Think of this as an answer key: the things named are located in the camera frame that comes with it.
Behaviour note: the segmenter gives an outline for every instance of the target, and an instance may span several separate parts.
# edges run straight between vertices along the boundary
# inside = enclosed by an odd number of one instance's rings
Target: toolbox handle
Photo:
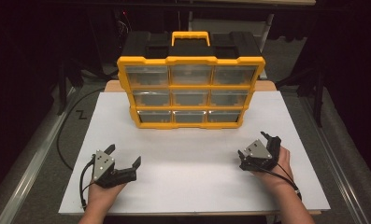
[[[176,39],[205,39],[209,45],[208,32],[206,31],[175,31],[171,35],[171,46],[174,46]]]

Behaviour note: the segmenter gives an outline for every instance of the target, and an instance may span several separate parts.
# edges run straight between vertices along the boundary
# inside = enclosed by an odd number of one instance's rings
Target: dark background
[[[322,7],[343,7],[346,13],[277,13],[269,37],[288,41],[308,37],[293,72],[314,64],[325,74],[339,115],[371,169],[371,1],[318,1]],[[121,54],[125,33],[153,33],[178,29],[175,11],[104,8],[46,7],[40,2],[0,1],[0,183],[50,110],[50,93],[58,83],[61,64],[71,71],[86,68],[104,73]],[[213,12],[201,18],[251,20],[264,13]],[[187,13],[181,12],[181,30]],[[80,74],[66,73],[73,85]],[[313,83],[315,76],[294,84]]]

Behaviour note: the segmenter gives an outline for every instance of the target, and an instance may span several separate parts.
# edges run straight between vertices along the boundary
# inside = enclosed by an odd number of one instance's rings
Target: yellow and black toolbox
[[[119,80],[139,128],[237,128],[264,58],[251,33],[129,33]]]

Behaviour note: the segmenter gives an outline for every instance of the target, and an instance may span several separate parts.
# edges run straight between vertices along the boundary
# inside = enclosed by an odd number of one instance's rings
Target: white table
[[[123,92],[101,93],[59,213],[78,215],[81,170],[97,149],[111,144],[115,168],[142,157],[137,181],[129,183],[110,210],[116,215],[271,214],[278,207],[259,180],[238,165],[237,150],[259,138],[279,136],[292,153],[295,182],[310,212],[330,209],[279,91],[256,91],[238,129],[137,129]],[[84,186],[89,183],[91,170]]]

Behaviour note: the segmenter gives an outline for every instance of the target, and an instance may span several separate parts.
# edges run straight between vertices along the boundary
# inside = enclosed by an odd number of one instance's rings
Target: human hand
[[[96,184],[89,186],[88,205],[79,223],[103,223],[104,217],[126,184],[104,189]]]
[[[293,180],[293,171],[290,166],[290,151],[285,147],[280,147],[280,153],[278,157],[278,164],[287,172],[287,174],[278,165],[272,169],[273,173],[282,175],[288,179]],[[293,187],[285,180],[278,178],[277,176],[271,175],[266,172],[252,172],[255,176],[261,179],[266,185],[268,190],[273,194],[277,195],[283,190],[292,190]]]

